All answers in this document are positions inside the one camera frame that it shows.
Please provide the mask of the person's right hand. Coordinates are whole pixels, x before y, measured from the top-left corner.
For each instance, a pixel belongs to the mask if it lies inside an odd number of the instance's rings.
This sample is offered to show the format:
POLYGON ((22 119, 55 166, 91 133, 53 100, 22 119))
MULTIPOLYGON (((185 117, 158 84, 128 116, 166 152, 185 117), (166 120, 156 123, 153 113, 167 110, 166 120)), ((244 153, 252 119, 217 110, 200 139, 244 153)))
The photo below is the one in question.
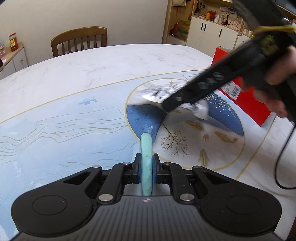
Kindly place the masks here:
MULTIPOLYGON (((266 73, 264 81, 270 85, 279 85, 287 78, 295 74, 295 46, 289 46, 287 54, 281 57, 272 68, 266 73)), ((254 89, 254 98, 267 106, 280 118, 288 117, 287 108, 282 100, 274 98, 268 92, 254 89)))

